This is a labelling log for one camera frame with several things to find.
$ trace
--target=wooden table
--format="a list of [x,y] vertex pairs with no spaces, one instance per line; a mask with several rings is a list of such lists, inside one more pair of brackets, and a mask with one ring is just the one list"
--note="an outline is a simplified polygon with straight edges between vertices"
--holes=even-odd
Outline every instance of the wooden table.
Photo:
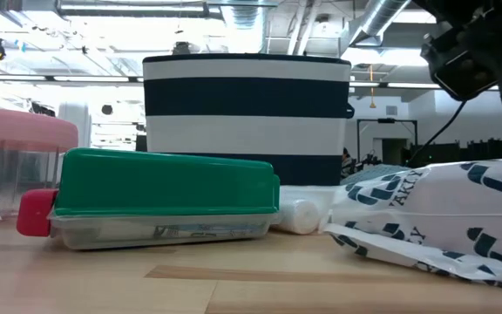
[[0,222],[0,313],[500,313],[502,289],[343,252],[325,235],[75,252]]

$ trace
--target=white wall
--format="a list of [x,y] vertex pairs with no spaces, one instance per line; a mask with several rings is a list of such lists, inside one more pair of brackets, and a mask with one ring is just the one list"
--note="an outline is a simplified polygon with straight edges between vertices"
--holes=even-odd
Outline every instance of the white wall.
[[[411,119],[418,120],[419,142],[425,143],[457,110],[459,102],[445,91],[427,92],[409,104]],[[457,119],[435,140],[436,143],[470,140],[502,140],[502,104],[498,92],[483,92],[468,101]]]
[[[357,100],[349,98],[349,103],[356,109],[356,114],[353,119],[348,120],[346,124],[346,141],[345,146],[348,149],[352,158],[357,157],[357,119],[379,119],[387,118],[386,106],[396,106],[398,115],[392,116],[394,119],[408,119],[409,106],[402,102],[400,97],[375,97],[376,108],[370,108],[371,97],[365,97]],[[413,141],[412,124],[405,124],[411,132],[408,131],[402,124],[378,124],[376,122],[362,122],[360,125],[360,158],[371,150],[375,150],[375,156],[383,158],[382,141],[381,139],[408,139]]]

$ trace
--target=navy and white striped bin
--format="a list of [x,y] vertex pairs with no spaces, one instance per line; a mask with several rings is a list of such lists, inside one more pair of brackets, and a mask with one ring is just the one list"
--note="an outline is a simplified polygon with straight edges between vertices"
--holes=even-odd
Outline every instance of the navy and white striped bin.
[[195,54],[143,68],[149,152],[263,160],[284,185],[339,184],[349,62]]

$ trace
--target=white plastic bag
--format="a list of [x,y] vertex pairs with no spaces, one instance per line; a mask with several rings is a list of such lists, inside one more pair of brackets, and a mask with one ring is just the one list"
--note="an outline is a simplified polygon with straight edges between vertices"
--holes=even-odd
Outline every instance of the white plastic bag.
[[357,254],[502,286],[502,160],[341,187],[325,220],[322,230]]

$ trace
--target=ceiling light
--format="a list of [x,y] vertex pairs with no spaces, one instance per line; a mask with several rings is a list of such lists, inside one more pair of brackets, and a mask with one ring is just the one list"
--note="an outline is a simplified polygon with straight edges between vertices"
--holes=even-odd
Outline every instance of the ceiling light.
[[420,88],[420,89],[439,89],[437,84],[423,84],[423,83],[389,83],[389,88]]
[[[163,6],[163,5],[62,5],[61,10],[99,10],[99,11],[203,11],[195,6]],[[209,8],[211,13],[220,13],[218,8]]]
[[45,77],[41,75],[0,75],[0,80],[45,80]]
[[419,49],[389,49],[379,53],[374,49],[348,48],[341,59],[353,65],[427,66]]
[[350,87],[378,87],[376,82],[349,82]]
[[60,82],[128,82],[128,77],[54,77],[56,81]]
[[392,23],[418,23],[435,24],[436,18],[425,10],[403,10],[392,21]]
[[227,6],[251,6],[251,7],[270,7],[275,8],[279,4],[276,1],[231,1],[231,0],[207,0],[208,5],[227,5]]

